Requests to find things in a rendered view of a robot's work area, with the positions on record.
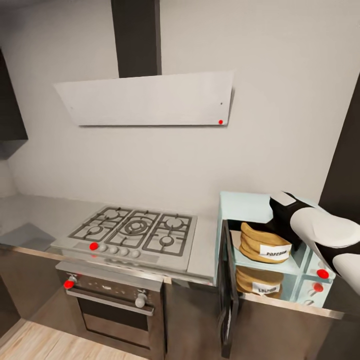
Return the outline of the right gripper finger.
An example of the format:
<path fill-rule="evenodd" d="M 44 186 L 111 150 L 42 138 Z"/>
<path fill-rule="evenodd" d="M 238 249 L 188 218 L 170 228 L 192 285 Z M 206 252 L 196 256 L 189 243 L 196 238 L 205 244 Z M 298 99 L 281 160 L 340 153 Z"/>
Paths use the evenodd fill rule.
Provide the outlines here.
<path fill-rule="evenodd" d="M 299 249 L 299 246 L 302 244 L 302 240 L 299 238 L 297 239 L 292 245 L 295 251 Z"/>

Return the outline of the microwave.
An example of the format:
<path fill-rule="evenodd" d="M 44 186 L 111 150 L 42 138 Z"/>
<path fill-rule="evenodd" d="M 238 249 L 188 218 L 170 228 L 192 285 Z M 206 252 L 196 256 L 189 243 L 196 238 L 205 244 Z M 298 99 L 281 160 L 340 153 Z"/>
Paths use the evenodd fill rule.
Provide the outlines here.
<path fill-rule="evenodd" d="M 290 255 L 281 263 L 267 263 L 250 259 L 240 250 L 242 221 L 268 224 L 273 218 L 270 195 L 221 191 L 219 198 L 217 244 L 219 278 L 219 317 L 217 335 L 221 346 L 221 356 L 230 358 L 239 298 L 234 272 L 234 262 L 265 268 L 291 271 L 322 279 L 333 279 L 336 275 L 325 266 L 312 249 L 302 241 L 298 250 L 292 244 Z M 322 212 L 326 212 L 311 199 L 296 197 Z"/>

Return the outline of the popcorn bag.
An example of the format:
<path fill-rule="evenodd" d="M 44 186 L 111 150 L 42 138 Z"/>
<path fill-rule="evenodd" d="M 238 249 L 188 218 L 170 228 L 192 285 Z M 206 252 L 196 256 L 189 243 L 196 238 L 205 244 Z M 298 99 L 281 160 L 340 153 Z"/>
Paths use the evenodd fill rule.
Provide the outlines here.
<path fill-rule="evenodd" d="M 292 243 L 266 228 L 266 223 L 241 221 L 242 254 L 254 261 L 280 264 L 290 256 Z"/>

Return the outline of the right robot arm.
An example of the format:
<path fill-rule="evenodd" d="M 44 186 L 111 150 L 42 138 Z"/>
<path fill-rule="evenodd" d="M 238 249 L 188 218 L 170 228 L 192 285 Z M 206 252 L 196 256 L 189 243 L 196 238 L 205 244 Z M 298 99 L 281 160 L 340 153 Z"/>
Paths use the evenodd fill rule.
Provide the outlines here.
<path fill-rule="evenodd" d="M 270 195 L 273 219 L 265 225 L 293 245 L 302 241 L 360 296 L 360 225 L 323 212 L 284 191 Z"/>

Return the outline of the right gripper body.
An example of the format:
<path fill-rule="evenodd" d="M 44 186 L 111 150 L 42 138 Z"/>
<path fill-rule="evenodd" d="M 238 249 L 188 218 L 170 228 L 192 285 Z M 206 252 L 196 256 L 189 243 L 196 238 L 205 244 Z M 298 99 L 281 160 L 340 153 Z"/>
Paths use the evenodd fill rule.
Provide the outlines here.
<path fill-rule="evenodd" d="M 266 224 L 265 227 L 268 231 L 274 232 L 291 244 L 294 244 L 295 241 L 299 239 L 299 236 L 288 225 L 279 225 L 274 221 L 274 219 Z"/>

